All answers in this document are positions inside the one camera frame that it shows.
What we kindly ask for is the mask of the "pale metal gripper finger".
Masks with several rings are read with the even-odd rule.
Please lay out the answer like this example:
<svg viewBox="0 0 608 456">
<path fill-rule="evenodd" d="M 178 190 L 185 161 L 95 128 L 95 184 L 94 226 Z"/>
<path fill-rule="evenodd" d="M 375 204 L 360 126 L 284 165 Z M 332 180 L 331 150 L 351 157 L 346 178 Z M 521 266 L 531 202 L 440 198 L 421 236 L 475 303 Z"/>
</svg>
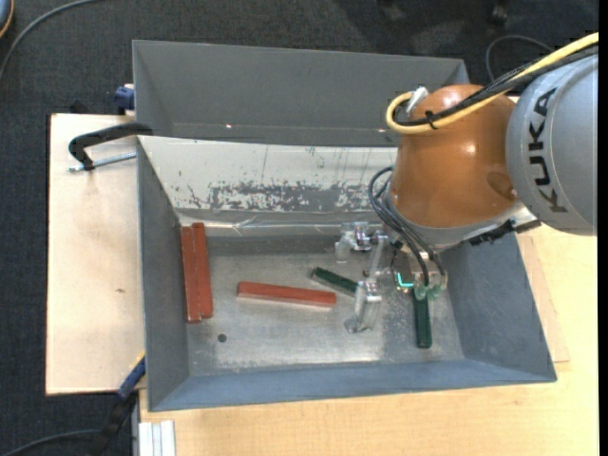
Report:
<svg viewBox="0 0 608 456">
<path fill-rule="evenodd" d="M 353 316 L 344 323 L 348 333 L 361 333 L 374 328 L 382 306 L 382 294 L 377 280 L 357 283 Z"/>
<path fill-rule="evenodd" d="M 347 262 L 351 253 L 378 252 L 379 230 L 368 222 L 345 222 L 341 225 L 340 237 L 334 244 L 334 258 L 338 263 Z"/>
</svg>

